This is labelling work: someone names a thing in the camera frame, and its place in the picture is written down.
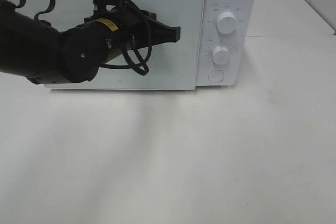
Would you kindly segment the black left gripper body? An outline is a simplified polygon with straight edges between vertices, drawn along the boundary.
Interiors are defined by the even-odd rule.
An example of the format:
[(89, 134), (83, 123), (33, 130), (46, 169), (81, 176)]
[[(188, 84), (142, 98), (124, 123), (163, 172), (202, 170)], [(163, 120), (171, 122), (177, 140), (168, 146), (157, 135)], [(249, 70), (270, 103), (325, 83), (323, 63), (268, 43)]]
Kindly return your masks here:
[(147, 31), (145, 13), (131, 0), (93, 0), (93, 5), (93, 14), (84, 19), (86, 23), (107, 19), (127, 34), (135, 33), (141, 26)]

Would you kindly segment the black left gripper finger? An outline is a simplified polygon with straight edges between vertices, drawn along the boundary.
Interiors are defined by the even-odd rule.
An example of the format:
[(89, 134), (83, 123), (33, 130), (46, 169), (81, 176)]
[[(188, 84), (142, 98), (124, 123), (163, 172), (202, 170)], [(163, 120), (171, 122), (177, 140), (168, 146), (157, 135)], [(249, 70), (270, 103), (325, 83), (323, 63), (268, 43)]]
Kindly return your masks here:
[(151, 13), (145, 10), (141, 10), (144, 14), (144, 17), (149, 24), (149, 29), (146, 24), (144, 24), (144, 32), (141, 37), (141, 48), (149, 46), (148, 40), (148, 31), (151, 34), (152, 46), (165, 44), (165, 43), (176, 43), (181, 39), (181, 28), (178, 27), (169, 27), (164, 23), (159, 22), (156, 19), (156, 14)]

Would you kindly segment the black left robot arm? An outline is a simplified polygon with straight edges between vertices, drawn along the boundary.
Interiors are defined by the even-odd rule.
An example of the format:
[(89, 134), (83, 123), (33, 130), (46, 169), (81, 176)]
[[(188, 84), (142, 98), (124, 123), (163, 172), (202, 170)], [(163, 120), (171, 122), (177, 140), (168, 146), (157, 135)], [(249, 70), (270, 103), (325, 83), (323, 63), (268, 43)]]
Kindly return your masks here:
[(96, 11), (66, 31), (44, 20), (20, 14), (18, 6), (1, 0), (1, 72), (34, 84), (82, 83), (99, 69), (131, 69), (144, 76), (156, 45), (180, 40), (180, 27), (159, 22), (154, 13), (126, 0), (124, 6)]

